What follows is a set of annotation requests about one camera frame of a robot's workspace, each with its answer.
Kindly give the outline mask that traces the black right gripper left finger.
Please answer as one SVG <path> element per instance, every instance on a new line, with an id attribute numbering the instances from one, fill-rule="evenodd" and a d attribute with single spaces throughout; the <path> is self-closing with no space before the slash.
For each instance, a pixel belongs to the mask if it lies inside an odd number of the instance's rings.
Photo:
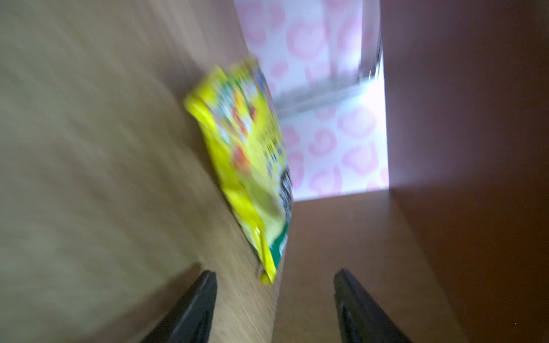
<path id="1" fill-rule="evenodd" d="M 217 299 L 217 275 L 206 270 L 142 343 L 207 343 Z"/>

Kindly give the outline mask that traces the yellow floral fertilizer packet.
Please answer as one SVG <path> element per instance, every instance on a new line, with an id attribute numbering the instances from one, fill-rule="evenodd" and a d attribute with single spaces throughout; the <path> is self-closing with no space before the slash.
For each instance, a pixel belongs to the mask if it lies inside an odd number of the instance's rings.
<path id="1" fill-rule="evenodd" d="M 280 122 L 256 58 L 215 67 L 185 98 L 220 189 L 272 284 L 283 259 L 293 191 Z"/>

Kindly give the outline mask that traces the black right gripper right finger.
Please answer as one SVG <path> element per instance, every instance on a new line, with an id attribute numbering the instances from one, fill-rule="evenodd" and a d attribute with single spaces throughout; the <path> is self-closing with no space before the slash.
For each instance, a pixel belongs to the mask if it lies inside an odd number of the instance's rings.
<path id="1" fill-rule="evenodd" d="M 344 343 L 406 342 L 404 334 L 347 269 L 334 278 L 335 307 Z"/>

